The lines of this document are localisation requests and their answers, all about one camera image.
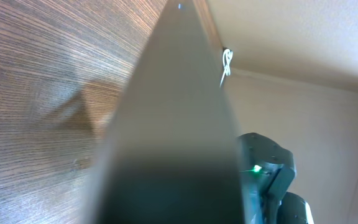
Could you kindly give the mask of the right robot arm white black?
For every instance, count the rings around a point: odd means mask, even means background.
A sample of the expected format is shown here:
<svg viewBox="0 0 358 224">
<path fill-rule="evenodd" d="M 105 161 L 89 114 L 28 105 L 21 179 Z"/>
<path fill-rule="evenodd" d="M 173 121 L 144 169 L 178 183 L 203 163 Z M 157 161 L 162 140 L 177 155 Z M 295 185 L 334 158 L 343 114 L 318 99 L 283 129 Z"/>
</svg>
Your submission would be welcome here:
<svg viewBox="0 0 358 224">
<path fill-rule="evenodd" d="M 313 224 L 310 205 L 288 191 L 296 177 L 293 153 L 258 133 L 238 137 L 246 223 Z"/>
</svg>

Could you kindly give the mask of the turquoise screen smartphone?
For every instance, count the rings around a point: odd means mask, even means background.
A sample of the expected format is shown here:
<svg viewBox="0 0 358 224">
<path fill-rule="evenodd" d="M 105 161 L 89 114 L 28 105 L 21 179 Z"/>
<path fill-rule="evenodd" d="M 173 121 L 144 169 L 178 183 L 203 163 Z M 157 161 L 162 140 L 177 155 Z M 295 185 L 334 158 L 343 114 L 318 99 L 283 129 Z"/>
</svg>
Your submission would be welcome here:
<svg viewBox="0 0 358 224">
<path fill-rule="evenodd" d="M 236 130 L 206 1 L 168 1 L 94 161 L 85 223 L 242 223 Z"/>
</svg>

